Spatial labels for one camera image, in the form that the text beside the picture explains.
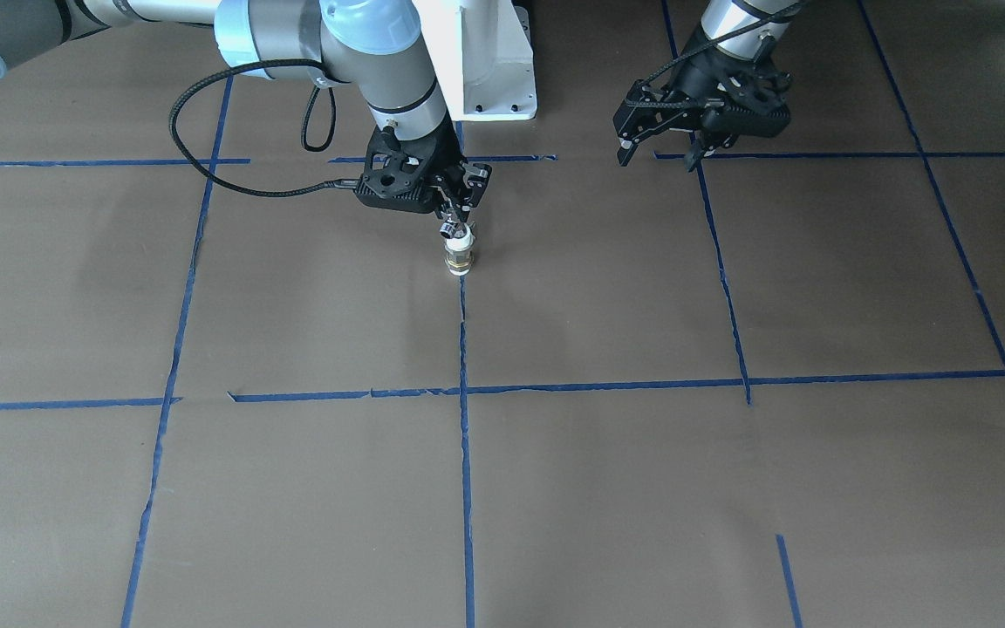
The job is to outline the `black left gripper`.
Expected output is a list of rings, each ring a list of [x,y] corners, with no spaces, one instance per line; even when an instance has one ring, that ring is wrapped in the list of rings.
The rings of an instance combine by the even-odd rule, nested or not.
[[[771,51],[742,60],[693,39],[670,69],[673,76],[659,88],[649,78],[634,80],[615,112],[620,166],[629,164],[643,140],[666,131],[694,133],[683,158],[693,172],[742,136],[775,138],[789,126],[792,75],[777,68]]]

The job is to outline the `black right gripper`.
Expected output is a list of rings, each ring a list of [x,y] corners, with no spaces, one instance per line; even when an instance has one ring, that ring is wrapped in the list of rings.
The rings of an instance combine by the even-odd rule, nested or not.
[[[451,120],[416,140],[396,138],[394,127],[373,131],[354,194],[368,207],[468,219],[489,184],[492,167],[464,158]]]

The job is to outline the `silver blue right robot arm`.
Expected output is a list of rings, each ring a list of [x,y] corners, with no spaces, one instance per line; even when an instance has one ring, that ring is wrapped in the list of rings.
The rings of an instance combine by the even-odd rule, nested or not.
[[[68,41],[144,23],[210,29],[226,60],[227,69],[192,84],[168,115],[180,154],[218,186],[275,196],[212,174],[178,132],[193,96],[247,74],[310,80],[312,97],[354,85],[374,119],[359,178],[284,190],[284,198],[348,189],[368,207],[436,215],[454,237],[485,194],[491,168],[462,154],[411,1],[0,1],[0,79]]]

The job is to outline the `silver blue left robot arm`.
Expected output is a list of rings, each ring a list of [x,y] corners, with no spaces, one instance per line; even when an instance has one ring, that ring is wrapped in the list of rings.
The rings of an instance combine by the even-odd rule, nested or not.
[[[666,131],[694,133],[685,155],[694,171],[742,136],[776,138],[792,120],[792,76],[773,61],[778,40],[805,1],[711,1],[685,47],[634,80],[612,119],[625,167],[643,140]]]

